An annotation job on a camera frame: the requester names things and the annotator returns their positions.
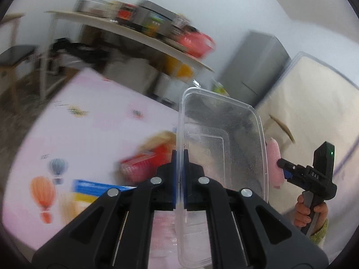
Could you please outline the right green fuzzy sleeve forearm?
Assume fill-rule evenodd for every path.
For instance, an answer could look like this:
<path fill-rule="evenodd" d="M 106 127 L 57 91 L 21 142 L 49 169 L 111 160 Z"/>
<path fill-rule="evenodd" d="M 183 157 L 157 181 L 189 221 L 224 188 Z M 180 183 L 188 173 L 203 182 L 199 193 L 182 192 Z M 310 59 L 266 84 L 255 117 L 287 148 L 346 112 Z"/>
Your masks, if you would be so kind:
<path fill-rule="evenodd" d="M 328 219 L 324 222 L 323 226 L 316 233 L 312 234 L 309 239 L 318 247 L 323 248 L 326 234 L 328 231 Z"/>

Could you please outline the right hand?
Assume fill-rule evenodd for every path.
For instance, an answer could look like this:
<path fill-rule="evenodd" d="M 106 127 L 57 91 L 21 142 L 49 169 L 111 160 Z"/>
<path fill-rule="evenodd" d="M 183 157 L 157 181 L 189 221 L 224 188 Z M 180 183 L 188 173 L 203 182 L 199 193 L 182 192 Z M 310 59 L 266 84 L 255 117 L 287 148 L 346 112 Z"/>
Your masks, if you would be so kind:
<path fill-rule="evenodd" d="M 304 205 L 304 197 L 303 195 L 299 195 L 297 198 L 297 203 L 295 205 L 295 216 L 294 216 L 294 226 L 298 228 L 305 227 L 308 223 L 310 223 L 310 212 L 311 210 Z M 320 205 L 314 207 L 314 212 L 318 213 L 318 219 L 312 234 L 317 233 L 320 229 L 322 229 L 324 223 L 327 220 L 328 215 L 328 207 L 325 202 Z"/>

